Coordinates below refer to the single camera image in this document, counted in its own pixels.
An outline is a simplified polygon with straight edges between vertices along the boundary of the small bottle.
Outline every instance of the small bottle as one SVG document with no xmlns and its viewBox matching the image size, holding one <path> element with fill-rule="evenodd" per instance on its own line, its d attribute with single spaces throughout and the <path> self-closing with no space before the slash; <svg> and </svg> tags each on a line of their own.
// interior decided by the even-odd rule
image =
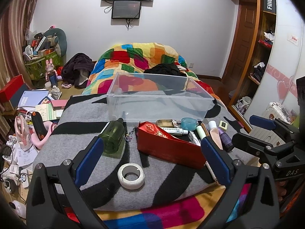
<svg viewBox="0 0 305 229">
<path fill-rule="evenodd" d="M 219 137 L 222 141 L 222 146 L 226 152 L 230 152 L 233 150 L 234 146 L 232 140 L 228 134 L 226 134 L 221 128 L 218 128 Z"/>
<path fill-rule="evenodd" d="M 104 141 L 104 152 L 115 154 L 119 149 L 123 149 L 125 143 L 125 128 L 123 119 L 110 121 L 109 124 L 99 135 Z"/>
<path fill-rule="evenodd" d="M 51 82 L 51 87 L 58 86 L 57 77 L 54 71 L 48 73 L 48 79 Z"/>
<path fill-rule="evenodd" d="M 210 128 L 210 135 L 212 137 L 212 140 L 215 142 L 215 144 L 219 147 L 219 149 L 223 150 L 222 148 L 222 141 L 219 137 L 219 132 L 217 129 L 217 125 L 215 121 L 209 122 L 209 128 Z"/>
</svg>

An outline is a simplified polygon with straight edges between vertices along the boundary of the green glass bottle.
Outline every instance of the green glass bottle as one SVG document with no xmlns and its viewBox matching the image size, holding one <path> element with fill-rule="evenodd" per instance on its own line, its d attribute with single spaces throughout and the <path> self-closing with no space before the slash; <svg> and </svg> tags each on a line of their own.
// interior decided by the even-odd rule
<svg viewBox="0 0 305 229">
<path fill-rule="evenodd" d="M 104 141 L 103 156 L 121 158 L 125 143 L 125 128 L 122 118 L 110 121 L 99 137 Z"/>
</svg>

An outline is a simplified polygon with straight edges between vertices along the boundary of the colorful blanket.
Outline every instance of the colorful blanket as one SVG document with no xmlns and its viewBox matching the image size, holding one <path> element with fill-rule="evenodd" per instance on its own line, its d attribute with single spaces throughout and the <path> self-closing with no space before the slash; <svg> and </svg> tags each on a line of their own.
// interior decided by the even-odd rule
<svg viewBox="0 0 305 229">
<path fill-rule="evenodd" d="M 106 51 L 96 63 L 83 95 L 107 93 L 117 72 L 143 73 L 160 63 L 174 63 L 186 68 L 188 77 L 194 79 L 207 92 L 214 95 L 211 87 L 200 81 L 187 67 L 186 61 L 172 47 L 158 43 L 132 43 L 115 45 Z"/>
<path fill-rule="evenodd" d="M 228 221 L 237 218 L 246 200 L 251 185 L 245 184 Z M 195 229 L 212 211 L 225 189 L 193 195 L 169 205 L 122 212 L 96 211 L 110 229 Z M 67 216 L 79 222 L 71 208 L 65 209 Z"/>
</svg>

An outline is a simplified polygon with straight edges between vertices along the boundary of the floor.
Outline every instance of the floor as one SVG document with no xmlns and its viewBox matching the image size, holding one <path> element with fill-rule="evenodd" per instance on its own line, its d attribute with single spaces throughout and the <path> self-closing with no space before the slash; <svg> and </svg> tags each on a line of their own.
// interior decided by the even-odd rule
<svg viewBox="0 0 305 229">
<path fill-rule="evenodd" d="M 226 86 L 222 82 L 219 80 L 203 78 L 200 78 L 200 80 L 211 86 L 215 95 L 217 95 L 226 106 L 229 105 L 229 91 L 226 89 Z"/>
</svg>

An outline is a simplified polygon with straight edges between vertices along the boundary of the plastic bag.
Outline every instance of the plastic bag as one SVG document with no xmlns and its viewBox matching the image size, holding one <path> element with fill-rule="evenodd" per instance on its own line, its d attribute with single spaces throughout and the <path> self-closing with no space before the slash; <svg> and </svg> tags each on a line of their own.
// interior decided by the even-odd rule
<svg viewBox="0 0 305 229">
<path fill-rule="evenodd" d="M 31 32 L 29 29 L 25 32 L 25 40 L 28 45 L 30 45 L 34 39 L 34 36 L 37 34 L 37 31 Z"/>
</svg>

